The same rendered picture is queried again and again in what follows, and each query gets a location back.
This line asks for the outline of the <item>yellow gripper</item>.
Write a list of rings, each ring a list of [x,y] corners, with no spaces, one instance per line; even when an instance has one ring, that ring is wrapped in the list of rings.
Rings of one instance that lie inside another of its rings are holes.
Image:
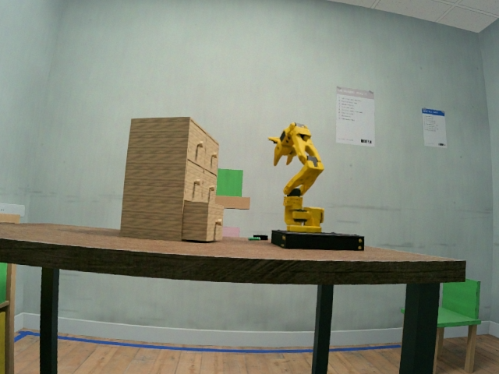
[[[281,145],[280,140],[275,140],[279,138],[267,138],[269,141],[272,141],[273,144],[277,144],[274,148],[274,166],[277,166],[280,158],[283,156],[287,156],[286,165],[289,165],[292,161],[292,158],[297,155],[295,145]],[[278,143],[277,143],[278,142]]]

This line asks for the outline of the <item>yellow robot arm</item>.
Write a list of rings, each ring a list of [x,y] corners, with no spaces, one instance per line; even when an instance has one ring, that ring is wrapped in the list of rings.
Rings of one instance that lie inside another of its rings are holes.
[[[322,209],[303,207],[303,198],[300,197],[307,192],[315,182],[317,176],[324,170],[324,166],[320,163],[320,157],[310,137],[311,135],[307,127],[299,123],[291,123],[287,129],[283,129],[279,137],[281,145],[290,146],[295,144],[299,161],[304,164],[299,173],[292,177],[283,189],[283,193],[287,195],[284,196],[283,202],[283,206],[285,206],[284,221],[287,224],[286,231],[305,233],[322,232],[322,227],[320,227]],[[305,155],[304,151],[310,156]],[[296,188],[299,185],[301,186]],[[303,226],[301,226],[302,223]],[[307,228],[306,226],[316,228]]]

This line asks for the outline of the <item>wooden chest of drawers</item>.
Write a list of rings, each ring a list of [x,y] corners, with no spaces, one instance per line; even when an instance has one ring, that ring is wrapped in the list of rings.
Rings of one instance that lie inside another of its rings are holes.
[[[182,239],[187,160],[213,175],[217,173],[188,157],[191,117],[131,118],[122,197],[120,236],[169,241]]]

